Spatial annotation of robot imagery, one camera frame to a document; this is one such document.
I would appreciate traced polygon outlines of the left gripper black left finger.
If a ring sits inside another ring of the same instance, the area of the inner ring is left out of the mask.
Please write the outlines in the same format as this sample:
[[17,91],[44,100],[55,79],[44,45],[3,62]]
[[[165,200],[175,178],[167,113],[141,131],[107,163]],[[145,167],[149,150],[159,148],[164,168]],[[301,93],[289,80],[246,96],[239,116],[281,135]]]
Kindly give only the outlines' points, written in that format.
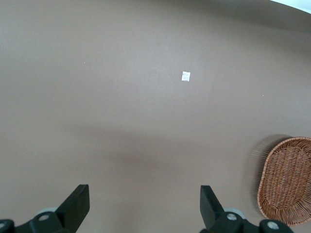
[[18,233],[75,233],[90,210],[89,185],[80,184],[53,212],[43,212],[17,227]]

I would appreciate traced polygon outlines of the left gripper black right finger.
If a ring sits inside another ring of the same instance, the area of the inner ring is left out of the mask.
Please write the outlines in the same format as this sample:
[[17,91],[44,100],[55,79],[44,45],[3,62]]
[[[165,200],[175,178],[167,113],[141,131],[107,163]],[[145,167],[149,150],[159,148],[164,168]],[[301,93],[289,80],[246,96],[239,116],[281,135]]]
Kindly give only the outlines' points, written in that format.
[[225,211],[212,188],[200,188],[200,213],[205,225],[201,233],[257,233],[258,226],[242,218],[240,214]]

